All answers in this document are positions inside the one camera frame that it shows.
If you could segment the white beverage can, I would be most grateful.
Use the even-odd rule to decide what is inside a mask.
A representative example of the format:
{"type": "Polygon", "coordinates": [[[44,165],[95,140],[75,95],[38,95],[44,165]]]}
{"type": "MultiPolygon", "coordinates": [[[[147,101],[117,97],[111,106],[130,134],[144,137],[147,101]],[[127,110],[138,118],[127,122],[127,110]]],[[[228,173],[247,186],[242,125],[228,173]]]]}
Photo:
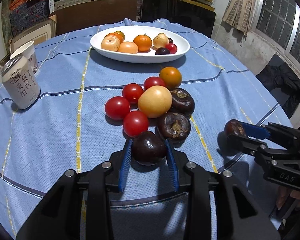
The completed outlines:
{"type": "Polygon", "coordinates": [[[13,102],[21,110],[30,107],[40,96],[40,87],[28,59],[18,54],[1,70],[2,84],[13,102]]]}

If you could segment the red cherry tomato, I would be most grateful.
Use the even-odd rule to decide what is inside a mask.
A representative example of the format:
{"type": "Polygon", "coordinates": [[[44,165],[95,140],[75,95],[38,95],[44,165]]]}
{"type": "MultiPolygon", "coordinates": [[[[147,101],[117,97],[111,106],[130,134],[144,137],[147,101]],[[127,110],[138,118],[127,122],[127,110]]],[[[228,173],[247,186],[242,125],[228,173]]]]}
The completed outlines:
{"type": "Polygon", "coordinates": [[[148,128],[149,120],[141,111],[131,111],[123,120],[123,131],[131,138],[137,137],[148,128]]]}
{"type": "Polygon", "coordinates": [[[165,48],[169,50],[170,54],[175,54],[178,51],[178,48],[174,43],[166,44],[165,48]]]}
{"type": "Polygon", "coordinates": [[[130,104],[136,105],[138,99],[143,94],[143,88],[137,83],[129,83],[122,90],[122,96],[128,100],[130,104]]]}
{"type": "Polygon", "coordinates": [[[130,112],[130,103],[122,96],[115,96],[106,102],[105,112],[113,120],[123,120],[130,112]]]}
{"type": "Polygon", "coordinates": [[[144,90],[149,89],[152,86],[163,86],[166,87],[165,81],[159,77],[151,76],[144,81],[144,90]]]}

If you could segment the small orange mandarin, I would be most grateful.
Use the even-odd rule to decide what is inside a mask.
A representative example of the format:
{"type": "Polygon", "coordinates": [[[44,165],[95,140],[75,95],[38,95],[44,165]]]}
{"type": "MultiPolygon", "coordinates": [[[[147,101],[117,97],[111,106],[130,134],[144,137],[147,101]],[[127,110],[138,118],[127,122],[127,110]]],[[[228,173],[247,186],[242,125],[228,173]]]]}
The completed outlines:
{"type": "Polygon", "coordinates": [[[114,33],[109,33],[105,36],[106,37],[116,37],[119,39],[120,43],[122,43],[122,40],[121,40],[121,36],[120,35],[117,35],[115,32],[114,33]]]}

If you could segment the brown cardboard board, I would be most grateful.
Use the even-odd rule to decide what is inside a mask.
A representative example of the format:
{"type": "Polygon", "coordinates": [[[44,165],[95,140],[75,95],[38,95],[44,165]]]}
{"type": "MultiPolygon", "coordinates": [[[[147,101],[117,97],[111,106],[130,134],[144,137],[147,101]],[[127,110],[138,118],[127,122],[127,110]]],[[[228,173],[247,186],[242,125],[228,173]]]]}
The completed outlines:
{"type": "Polygon", "coordinates": [[[116,23],[125,18],[136,20],[137,0],[100,0],[56,10],[57,35],[96,25],[116,23]]]}

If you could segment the black chair back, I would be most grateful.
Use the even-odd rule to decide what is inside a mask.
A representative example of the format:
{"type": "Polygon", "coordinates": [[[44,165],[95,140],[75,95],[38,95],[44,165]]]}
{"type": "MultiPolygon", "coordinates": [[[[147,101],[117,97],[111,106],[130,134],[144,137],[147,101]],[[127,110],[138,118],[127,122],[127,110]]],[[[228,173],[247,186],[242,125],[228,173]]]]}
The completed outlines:
{"type": "Polygon", "coordinates": [[[210,38],[216,13],[181,0],[142,0],[141,20],[143,22],[152,22],[161,18],[191,28],[210,38]]]}

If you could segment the small yellow tomato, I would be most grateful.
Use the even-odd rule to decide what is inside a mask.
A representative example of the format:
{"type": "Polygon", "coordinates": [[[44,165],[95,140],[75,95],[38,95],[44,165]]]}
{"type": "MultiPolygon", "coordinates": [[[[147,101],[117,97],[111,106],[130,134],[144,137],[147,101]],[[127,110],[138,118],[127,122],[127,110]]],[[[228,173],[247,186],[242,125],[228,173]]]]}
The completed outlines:
{"type": "Polygon", "coordinates": [[[120,35],[120,36],[121,36],[122,42],[125,40],[125,35],[124,35],[123,32],[121,32],[121,31],[115,31],[115,33],[116,33],[117,35],[120,35]]]}

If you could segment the blue checked tablecloth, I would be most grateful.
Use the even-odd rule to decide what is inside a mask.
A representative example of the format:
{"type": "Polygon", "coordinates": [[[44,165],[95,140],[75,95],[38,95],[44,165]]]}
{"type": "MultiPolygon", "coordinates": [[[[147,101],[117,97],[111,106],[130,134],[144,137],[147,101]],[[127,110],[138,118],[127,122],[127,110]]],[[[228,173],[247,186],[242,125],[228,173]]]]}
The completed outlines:
{"type": "MultiPolygon", "coordinates": [[[[263,179],[253,157],[226,149],[223,130],[230,119],[289,126],[284,111],[255,75],[216,41],[168,20],[149,25],[190,44],[185,56],[171,62],[181,72],[181,87],[195,101],[191,133],[180,150],[208,171],[230,170],[279,226],[277,186],[263,179]]],[[[0,86],[0,223],[11,236],[66,170],[89,171],[123,148],[122,124],[106,118],[105,103],[121,95],[126,84],[143,84],[163,68],[97,53],[90,39],[109,28],[105,24],[72,31],[36,46],[41,95],[28,110],[17,110],[0,86]]],[[[110,199],[116,239],[183,238],[187,194],[173,192],[166,163],[133,163],[124,193],[110,199]]]]}

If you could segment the dark purple plum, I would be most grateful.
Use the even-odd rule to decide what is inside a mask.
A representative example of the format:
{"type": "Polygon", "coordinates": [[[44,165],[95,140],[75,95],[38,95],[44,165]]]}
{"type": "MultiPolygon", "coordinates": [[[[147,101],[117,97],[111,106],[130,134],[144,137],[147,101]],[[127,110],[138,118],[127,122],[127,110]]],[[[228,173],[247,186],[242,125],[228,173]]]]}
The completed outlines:
{"type": "Polygon", "coordinates": [[[166,146],[151,131],[145,131],[133,139],[132,158],[141,165],[156,165],[166,157],[166,146]]]}
{"type": "Polygon", "coordinates": [[[165,47],[158,48],[155,52],[156,55],[170,55],[170,53],[170,50],[165,47]]]}

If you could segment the large orange mandarin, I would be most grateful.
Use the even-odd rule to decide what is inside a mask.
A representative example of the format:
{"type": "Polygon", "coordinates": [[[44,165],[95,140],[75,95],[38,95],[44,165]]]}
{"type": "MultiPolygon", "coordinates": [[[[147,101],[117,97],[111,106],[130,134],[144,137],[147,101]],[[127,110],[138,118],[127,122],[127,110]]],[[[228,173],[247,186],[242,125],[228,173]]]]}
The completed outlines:
{"type": "Polygon", "coordinates": [[[134,38],[133,42],[137,44],[137,46],[139,48],[138,52],[141,52],[141,53],[150,51],[150,49],[152,47],[152,40],[146,34],[136,36],[134,38]]]}

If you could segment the yellow striped pepino melon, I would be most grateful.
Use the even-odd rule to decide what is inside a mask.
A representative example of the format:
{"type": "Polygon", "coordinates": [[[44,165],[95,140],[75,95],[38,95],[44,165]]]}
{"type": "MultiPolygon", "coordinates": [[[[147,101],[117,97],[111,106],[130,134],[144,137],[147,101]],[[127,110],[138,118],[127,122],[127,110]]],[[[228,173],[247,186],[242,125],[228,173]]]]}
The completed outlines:
{"type": "Polygon", "coordinates": [[[120,46],[120,41],[116,37],[106,37],[101,42],[101,49],[109,51],[118,51],[120,46]]]}

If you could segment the pale orange round fruit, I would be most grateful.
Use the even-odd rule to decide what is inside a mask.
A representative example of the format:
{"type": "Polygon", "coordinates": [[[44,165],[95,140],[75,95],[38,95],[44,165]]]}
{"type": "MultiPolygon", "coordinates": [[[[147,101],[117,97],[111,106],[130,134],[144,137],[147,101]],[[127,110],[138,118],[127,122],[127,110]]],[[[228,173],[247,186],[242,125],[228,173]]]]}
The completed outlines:
{"type": "Polygon", "coordinates": [[[129,54],[137,54],[139,48],[134,42],[122,42],[119,46],[118,52],[120,53],[129,53],[129,54]]]}

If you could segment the white paper cup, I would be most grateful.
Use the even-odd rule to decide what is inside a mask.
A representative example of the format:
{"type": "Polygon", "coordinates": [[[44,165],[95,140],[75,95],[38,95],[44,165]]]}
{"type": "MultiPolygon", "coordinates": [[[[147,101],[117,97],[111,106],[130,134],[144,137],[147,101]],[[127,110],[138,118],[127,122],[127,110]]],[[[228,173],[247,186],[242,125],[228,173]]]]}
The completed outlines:
{"type": "Polygon", "coordinates": [[[31,67],[35,76],[39,73],[39,67],[37,62],[37,57],[34,50],[34,41],[29,41],[19,47],[11,56],[10,60],[16,57],[17,55],[22,54],[29,61],[29,66],[31,67]]]}

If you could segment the orange tomato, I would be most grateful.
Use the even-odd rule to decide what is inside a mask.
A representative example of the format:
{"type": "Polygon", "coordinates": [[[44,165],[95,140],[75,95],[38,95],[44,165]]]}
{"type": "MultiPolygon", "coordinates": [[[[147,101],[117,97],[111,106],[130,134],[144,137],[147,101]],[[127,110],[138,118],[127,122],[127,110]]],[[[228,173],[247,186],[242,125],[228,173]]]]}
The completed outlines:
{"type": "Polygon", "coordinates": [[[165,82],[169,90],[178,88],[182,83],[181,72],[174,67],[163,68],[159,73],[159,77],[165,82]]]}

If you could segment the pale yellow round fruit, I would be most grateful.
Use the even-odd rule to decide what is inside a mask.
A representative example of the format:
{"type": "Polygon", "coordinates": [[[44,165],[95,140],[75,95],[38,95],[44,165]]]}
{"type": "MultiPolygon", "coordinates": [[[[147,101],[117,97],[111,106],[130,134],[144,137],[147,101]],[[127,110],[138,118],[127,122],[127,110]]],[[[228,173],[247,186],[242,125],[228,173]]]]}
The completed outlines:
{"type": "Polygon", "coordinates": [[[165,114],[172,105],[172,95],[163,86],[152,86],[145,90],[138,99],[138,109],[148,118],[158,118],[165,114]]]}

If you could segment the white oval plate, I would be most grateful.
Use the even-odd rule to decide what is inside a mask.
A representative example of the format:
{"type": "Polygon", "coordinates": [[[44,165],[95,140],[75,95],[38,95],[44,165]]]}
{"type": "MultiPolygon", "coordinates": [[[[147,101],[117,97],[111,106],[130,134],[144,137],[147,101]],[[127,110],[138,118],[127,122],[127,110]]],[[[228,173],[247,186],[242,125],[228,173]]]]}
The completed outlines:
{"type": "Polygon", "coordinates": [[[95,34],[90,45],[100,55],[128,63],[165,63],[190,49],[189,42],[171,31],[145,25],[113,27],[95,34]]]}

